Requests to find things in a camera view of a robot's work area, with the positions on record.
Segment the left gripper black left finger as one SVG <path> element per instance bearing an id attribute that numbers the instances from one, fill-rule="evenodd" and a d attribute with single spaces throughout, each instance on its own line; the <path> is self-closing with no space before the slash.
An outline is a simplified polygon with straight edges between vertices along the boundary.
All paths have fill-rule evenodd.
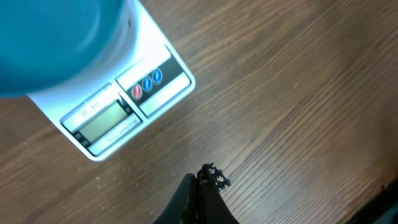
<path id="1" fill-rule="evenodd" d="M 193 224 L 197 222 L 196 177 L 186 174 L 154 224 Z"/>

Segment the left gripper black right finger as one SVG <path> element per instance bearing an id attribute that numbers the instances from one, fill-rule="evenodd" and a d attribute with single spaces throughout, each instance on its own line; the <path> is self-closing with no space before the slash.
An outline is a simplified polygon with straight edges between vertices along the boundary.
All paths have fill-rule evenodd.
<path id="1" fill-rule="evenodd" d="M 230 186 L 231 181 L 214 163 L 202 166 L 197 173 L 197 223 L 239 224 L 220 195 Z"/>

